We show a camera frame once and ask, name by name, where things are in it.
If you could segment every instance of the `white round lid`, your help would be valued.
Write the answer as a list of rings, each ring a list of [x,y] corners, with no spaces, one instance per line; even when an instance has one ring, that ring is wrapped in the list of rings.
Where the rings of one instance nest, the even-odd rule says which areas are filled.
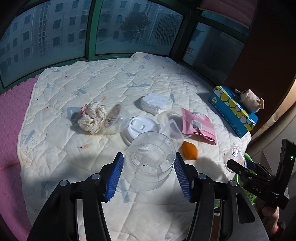
[[[148,131],[160,131],[158,123],[146,115],[137,115],[130,119],[127,128],[122,132],[123,140],[130,145],[139,134]]]

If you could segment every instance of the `human hand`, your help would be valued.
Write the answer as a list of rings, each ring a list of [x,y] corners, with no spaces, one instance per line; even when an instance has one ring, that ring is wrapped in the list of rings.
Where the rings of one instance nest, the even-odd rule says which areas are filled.
[[[257,213],[261,212],[257,205],[257,198],[254,200],[254,208]],[[268,234],[268,236],[272,236],[277,230],[278,230],[278,220],[279,220],[279,207],[272,208],[272,207],[264,207],[262,209],[262,214],[267,217],[269,220],[267,224],[265,225],[265,230]]]

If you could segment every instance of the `crumpled paper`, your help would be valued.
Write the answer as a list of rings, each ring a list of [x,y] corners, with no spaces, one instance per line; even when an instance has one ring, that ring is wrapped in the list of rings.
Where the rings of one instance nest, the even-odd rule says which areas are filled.
[[[95,134],[101,129],[101,124],[107,115],[105,106],[100,105],[101,102],[91,102],[81,108],[82,117],[77,122],[81,129],[91,134]]]

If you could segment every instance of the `orange object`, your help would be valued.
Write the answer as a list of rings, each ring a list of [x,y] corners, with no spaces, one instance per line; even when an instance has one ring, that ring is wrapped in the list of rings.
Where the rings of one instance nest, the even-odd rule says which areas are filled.
[[[196,160],[197,159],[197,148],[190,142],[184,141],[182,144],[182,150],[185,158],[187,160]]]

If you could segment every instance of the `blue tissue box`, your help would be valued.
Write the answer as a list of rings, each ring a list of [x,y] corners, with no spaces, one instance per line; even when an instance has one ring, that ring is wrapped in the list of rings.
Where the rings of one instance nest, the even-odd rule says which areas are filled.
[[[245,110],[239,104],[239,100],[239,95],[230,88],[216,86],[209,102],[241,138],[254,128],[258,117],[254,113],[249,113]]]

